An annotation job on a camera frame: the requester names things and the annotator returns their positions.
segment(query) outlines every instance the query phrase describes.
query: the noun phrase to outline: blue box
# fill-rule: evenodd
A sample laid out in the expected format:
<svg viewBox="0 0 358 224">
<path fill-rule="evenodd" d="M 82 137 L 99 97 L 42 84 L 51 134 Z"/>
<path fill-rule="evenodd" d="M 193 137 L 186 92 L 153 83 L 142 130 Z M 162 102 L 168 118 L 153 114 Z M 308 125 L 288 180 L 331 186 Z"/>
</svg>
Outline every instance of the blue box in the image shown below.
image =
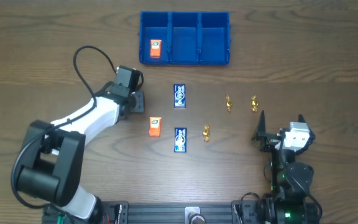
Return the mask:
<svg viewBox="0 0 358 224">
<path fill-rule="evenodd" d="M 174 152 L 186 152 L 187 150 L 187 128 L 175 128 Z"/>
<path fill-rule="evenodd" d="M 186 108 L 186 85 L 174 84 L 173 85 L 173 107 Z"/>
<path fill-rule="evenodd" d="M 139 61 L 144 64 L 227 65 L 229 12 L 140 13 Z M 160 58 L 150 57 L 150 40 L 161 40 Z"/>
</svg>

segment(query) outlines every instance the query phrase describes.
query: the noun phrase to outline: orange box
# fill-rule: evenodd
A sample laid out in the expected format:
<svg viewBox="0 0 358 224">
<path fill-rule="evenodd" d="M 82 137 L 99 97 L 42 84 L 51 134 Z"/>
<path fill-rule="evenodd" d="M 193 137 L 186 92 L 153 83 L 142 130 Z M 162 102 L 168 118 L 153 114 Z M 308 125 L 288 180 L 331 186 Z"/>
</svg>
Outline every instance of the orange box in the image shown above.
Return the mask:
<svg viewBox="0 0 358 224">
<path fill-rule="evenodd" d="M 161 118 L 150 118 L 150 128 L 149 136 L 150 137 L 160 137 L 161 135 Z"/>
<path fill-rule="evenodd" d="M 161 40 L 151 40 L 150 41 L 150 57 L 160 58 L 161 57 Z"/>
</svg>

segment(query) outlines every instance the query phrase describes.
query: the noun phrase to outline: blue plastic tray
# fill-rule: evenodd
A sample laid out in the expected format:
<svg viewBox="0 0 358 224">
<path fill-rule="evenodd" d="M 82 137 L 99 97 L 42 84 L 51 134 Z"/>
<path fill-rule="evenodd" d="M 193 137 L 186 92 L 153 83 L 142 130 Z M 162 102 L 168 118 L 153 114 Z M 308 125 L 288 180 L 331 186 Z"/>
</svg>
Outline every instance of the blue plastic tray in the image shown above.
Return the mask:
<svg viewBox="0 0 358 224">
<path fill-rule="evenodd" d="M 139 60 L 144 64 L 227 65 L 230 13 L 140 13 Z M 150 57 L 150 40 L 162 41 L 161 57 Z"/>
</svg>

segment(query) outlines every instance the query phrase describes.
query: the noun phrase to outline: blue and white package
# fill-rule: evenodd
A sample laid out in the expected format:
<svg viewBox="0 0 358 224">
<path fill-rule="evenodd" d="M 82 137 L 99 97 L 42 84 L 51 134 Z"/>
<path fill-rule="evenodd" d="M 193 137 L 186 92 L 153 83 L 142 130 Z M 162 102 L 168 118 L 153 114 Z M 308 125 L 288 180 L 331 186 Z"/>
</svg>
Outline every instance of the blue and white package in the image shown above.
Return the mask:
<svg viewBox="0 0 358 224">
<path fill-rule="evenodd" d="M 186 152 L 187 149 L 187 128 L 175 128 L 175 149 L 174 152 Z"/>
<path fill-rule="evenodd" d="M 173 85 L 173 95 L 175 102 L 173 104 L 174 108 L 186 108 L 186 88 L 185 84 L 174 84 Z"/>
</svg>

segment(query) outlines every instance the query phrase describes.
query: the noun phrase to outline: wood grain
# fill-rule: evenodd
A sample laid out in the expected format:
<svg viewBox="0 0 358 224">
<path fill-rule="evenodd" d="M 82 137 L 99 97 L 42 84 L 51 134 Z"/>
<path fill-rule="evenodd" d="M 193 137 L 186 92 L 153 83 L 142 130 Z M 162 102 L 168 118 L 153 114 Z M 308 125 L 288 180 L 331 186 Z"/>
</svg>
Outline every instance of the wood grain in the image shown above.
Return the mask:
<svg viewBox="0 0 358 224">
<path fill-rule="evenodd" d="M 139 12 L 230 11 L 231 62 L 225 67 L 139 63 Z M 72 66 L 82 45 L 145 75 L 146 112 L 103 131 L 86 148 L 81 184 L 103 200 L 230 202 L 269 191 L 269 158 L 250 137 L 259 113 L 278 131 L 305 116 L 317 140 L 298 160 L 314 167 L 321 223 L 358 222 L 358 1 L 0 1 L 0 223 L 39 223 L 15 201 L 11 166 L 35 119 L 61 118 L 90 96 Z M 103 56 L 85 50 L 81 72 L 97 89 L 114 79 Z M 186 83 L 188 107 L 172 108 L 172 85 Z M 227 113 L 224 96 L 233 101 Z M 150 116 L 163 119 L 149 138 Z M 203 142 L 204 124 L 211 141 Z M 186 126 L 188 153 L 173 153 L 173 129 Z"/>
</svg>

